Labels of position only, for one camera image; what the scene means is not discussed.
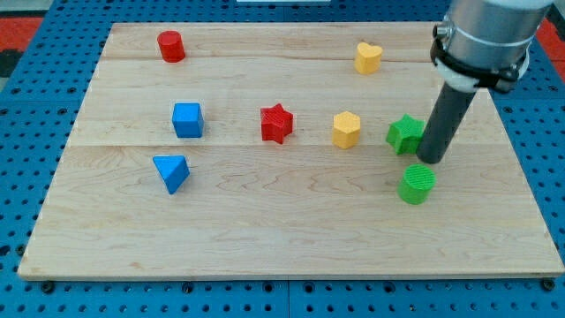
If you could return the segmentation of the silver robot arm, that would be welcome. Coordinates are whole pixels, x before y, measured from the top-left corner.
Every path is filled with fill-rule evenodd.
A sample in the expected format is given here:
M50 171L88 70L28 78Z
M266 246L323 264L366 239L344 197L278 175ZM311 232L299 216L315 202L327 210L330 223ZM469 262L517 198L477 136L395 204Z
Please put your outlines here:
M445 83L463 93L507 93L529 66L529 47L552 0L453 0L433 28L430 55Z

